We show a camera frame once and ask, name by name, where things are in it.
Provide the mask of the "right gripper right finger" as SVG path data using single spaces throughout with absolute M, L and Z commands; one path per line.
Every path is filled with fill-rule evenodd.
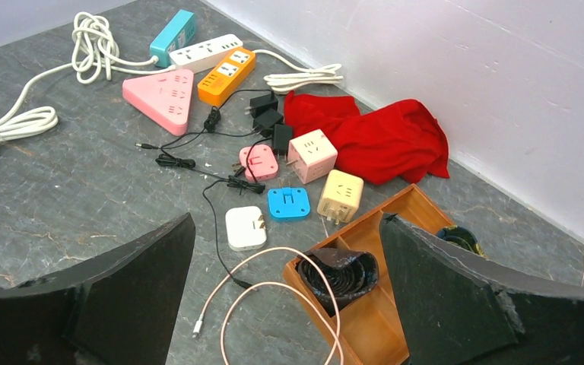
M 584 364 L 584 287 L 497 264 L 394 214 L 379 235 L 412 364 Z

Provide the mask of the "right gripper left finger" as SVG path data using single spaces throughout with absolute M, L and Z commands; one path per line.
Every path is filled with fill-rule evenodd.
M 190 214 L 61 271 L 0 287 L 0 364 L 163 364 L 195 246 Z

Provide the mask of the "white cube adapter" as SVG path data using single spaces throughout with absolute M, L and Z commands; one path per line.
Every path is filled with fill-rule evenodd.
M 267 240 L 265 219 L 257 206 L 231 208 L 225 214 L 228 246 L 236 252 L 261 249 Z

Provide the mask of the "beige cube plug adapter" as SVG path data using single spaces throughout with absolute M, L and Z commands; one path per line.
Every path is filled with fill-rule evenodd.
M 358 176 L 331 170 L 317 206 L 317 213 L 336 224 L 349 223 L 360 206 L 364 181 Z

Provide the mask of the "blue plug adapter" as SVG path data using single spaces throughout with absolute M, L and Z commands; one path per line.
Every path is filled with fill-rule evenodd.
M 302 221 L 309 217 L 309 194 L 302 186 L 282 186 L 267 191 L 268 215 L 276 222 Z

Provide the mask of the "pink plug adapter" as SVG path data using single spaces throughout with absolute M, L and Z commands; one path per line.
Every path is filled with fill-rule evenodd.
M 235 175 L 244 177 L 251 183 L 264 182 L 278 175 L 278 161 L 272 149 L 266 144 L 244 147 L 239 152 L 239 162 L 235 163 Z

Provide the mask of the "pink cube socket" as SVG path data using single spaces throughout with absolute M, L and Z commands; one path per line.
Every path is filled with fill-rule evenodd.
M 335 166 L 337 149 L 321 129 L 289 141 L 287 163 L 303 184 L 328 174 Z

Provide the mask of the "pink power strip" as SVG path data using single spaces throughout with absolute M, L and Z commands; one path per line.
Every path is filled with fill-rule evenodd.
M 122 83 L 122 97 L 174 136 L 186 133 L 194 74 L 184 68 L 130 78 Z

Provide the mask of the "black power adapter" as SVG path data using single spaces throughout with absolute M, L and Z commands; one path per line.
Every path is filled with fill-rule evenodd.
M 249 100 L 245 114 L 257 118 L 268 110 L 278 110 L 278 99 L 273 93 L 267 93 Z
M 252 128 L 262 137 L 267 138 L 272 135 L 274 126 L 282 124 L 283 121 L 284 116 L 276 109 L 267 109 L 253 119 Z
M 285 124 L 274 124 L 271 140 L 273 153 L 278 157 L 286 156 L 289 142 L 293 137 L 294 130 L 291 126 Z

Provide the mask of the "orange power strip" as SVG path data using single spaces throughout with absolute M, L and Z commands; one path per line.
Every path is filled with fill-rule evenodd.
M 198 98 L 210 106 L 221 107 L 256 67 L 253 51 L 236 48 L 230 51 L 198 83 Z

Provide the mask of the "white power strip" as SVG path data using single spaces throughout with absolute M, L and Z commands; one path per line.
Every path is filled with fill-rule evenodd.
M 229 33 L 210 40 L 176 49 L 168 53 L 171 65 L 184 68 L 194 74 L 208 70 L 217 65 L 234 49 L 242 47 L 243 41 Z

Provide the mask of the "teal power strip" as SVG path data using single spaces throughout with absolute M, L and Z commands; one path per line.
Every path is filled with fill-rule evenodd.
M 170 65 L 169 53 L 188 45 L 197 30 L 196 16 L 191 11 L 179 10 L 154 38 L 149 46 L 150 55 L 156 57 L 156 66 Z

